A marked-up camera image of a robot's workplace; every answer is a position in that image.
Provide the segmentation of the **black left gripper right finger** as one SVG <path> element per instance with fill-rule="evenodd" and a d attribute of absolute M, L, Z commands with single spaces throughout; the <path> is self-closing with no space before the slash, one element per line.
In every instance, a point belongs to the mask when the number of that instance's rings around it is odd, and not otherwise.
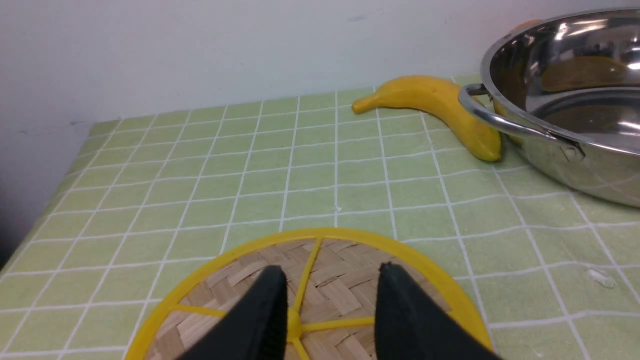
<path fill-rule="evenodd" d="M 378 360 L 498 360 L 423 291 L 399 264 L 379 268 L 375 303 Z"/>

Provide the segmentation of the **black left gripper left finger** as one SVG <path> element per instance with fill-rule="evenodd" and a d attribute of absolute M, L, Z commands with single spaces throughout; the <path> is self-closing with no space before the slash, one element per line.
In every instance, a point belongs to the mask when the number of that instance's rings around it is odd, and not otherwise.
<path fill-rule="evenodd" d="M 268 265 L 240 300 L 180 360 L 283 360 L 287 346 L 287 278 Z"/>

